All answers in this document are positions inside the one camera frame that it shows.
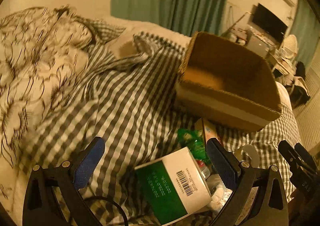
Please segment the floral duvet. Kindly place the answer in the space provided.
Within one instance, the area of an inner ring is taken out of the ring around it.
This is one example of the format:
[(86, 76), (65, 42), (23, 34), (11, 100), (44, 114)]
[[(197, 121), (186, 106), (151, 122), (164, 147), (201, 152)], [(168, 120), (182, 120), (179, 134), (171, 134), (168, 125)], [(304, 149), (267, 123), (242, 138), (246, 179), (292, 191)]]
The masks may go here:
[(32, 7), (1, 19), (1, 205), (12, 211), (25, 138), (88, 67), (93, 33), (69, 7)]

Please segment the black wall television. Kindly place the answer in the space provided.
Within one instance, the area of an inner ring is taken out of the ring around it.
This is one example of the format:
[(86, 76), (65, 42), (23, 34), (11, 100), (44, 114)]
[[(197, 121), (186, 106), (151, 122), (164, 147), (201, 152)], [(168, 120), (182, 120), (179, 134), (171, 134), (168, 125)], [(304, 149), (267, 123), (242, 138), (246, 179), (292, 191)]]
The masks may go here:
[(262, 4), (258, 4), (253, 13), (252, 23), (259, 26), (278, 43), (284, 39), (287, 25)]

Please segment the white oval vanity mirror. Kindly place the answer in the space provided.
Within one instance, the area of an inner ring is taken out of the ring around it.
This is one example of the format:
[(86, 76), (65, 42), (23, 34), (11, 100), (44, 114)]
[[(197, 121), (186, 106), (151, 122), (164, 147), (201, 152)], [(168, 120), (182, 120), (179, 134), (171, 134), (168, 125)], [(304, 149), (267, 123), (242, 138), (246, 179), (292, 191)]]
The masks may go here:
[(293, 59), (298, 53), (298, 41), (294, 34), (289, 34), (282, 44), (281, 52), (286, 59)]

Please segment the grey checked bed sheet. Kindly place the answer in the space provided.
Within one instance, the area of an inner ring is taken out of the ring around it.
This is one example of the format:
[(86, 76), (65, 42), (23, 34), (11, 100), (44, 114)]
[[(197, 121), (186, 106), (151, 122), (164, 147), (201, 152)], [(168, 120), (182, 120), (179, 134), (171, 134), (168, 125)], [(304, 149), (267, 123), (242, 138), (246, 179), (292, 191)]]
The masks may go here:
[(130, 225), (157, 225), (135, 166), (179, 149), (179, 128), (197, 118), (175, 103), (175, 82), (186, 47), (163, 37), (125, 32), (102, 20), (82, 19), (93, 33), (82, 81), (38, 127), (22, 154), (24, 178), (32, 167), (55, 167), (73, 158), (95, 136), (106, 141), (103, 158), (81, 194), (121, 205)]

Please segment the chair with clothes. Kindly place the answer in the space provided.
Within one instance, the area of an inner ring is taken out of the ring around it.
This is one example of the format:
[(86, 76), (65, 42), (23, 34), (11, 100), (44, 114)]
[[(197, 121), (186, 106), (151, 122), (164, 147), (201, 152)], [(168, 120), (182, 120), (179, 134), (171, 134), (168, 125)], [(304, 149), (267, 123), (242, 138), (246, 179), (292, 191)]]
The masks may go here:
[(305, 83), (305, 65), (302, 62), (297, 63), (294, 75), (288, 74), (283, 77), (282, 84), (289, 94), (293, 109), (306, 104), (311, 98)]

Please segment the green curtain by wardrobe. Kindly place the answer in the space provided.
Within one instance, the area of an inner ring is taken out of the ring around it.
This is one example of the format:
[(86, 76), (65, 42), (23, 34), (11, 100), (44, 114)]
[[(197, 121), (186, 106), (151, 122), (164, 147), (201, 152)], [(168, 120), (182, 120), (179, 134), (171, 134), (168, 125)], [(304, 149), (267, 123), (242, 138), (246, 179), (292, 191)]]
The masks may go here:
[(298, 0), (290, 33), (296, 36), (298, 42), (296, 61), (308, 66), (319, 40), (319, 21), (306, 0)]

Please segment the green snack packet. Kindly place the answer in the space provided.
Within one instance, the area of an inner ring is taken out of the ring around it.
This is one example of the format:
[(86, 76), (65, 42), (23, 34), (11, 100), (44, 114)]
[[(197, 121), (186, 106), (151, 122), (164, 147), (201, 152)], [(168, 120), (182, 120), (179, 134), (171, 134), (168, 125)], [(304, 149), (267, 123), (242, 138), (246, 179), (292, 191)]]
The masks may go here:
[(204, 144), (201, 130), (187, 130), (179, 128), (177, 131), (178, 141), (181, 147), (187, 147), (196, 160), (209, 165), (211, 163)]

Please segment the green white medicine box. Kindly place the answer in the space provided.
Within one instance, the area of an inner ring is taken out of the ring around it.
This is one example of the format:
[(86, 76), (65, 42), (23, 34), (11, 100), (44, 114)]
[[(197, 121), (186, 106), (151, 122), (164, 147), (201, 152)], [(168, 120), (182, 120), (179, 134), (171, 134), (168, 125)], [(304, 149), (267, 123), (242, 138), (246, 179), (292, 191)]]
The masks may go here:
[(187, 147), (135, 167), (142, 192), (161, 225), (170, 225), (212, 201), (208, 185)]

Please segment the grey mini fridge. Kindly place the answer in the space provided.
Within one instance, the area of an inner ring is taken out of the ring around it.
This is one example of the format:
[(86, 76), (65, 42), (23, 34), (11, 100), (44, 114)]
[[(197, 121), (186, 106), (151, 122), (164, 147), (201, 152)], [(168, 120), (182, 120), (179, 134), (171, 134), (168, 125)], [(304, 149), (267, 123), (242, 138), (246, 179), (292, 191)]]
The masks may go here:
[(270, 49), (268, 43), (262, 41), (253, 33), (249, 33), (247, 35), (246, 48), (262, 58), (267, 57)]

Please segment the brown cardboard box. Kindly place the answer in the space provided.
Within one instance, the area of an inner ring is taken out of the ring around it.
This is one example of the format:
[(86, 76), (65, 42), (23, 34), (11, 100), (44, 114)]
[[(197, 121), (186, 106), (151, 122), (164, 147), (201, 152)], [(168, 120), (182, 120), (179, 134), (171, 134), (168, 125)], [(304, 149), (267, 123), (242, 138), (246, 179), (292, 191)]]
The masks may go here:
[(264, 58), (207, 32), (191, 38), (175, 91), (183, 110), (245, 132), (259, 131), (281, 114), (276, 82)]

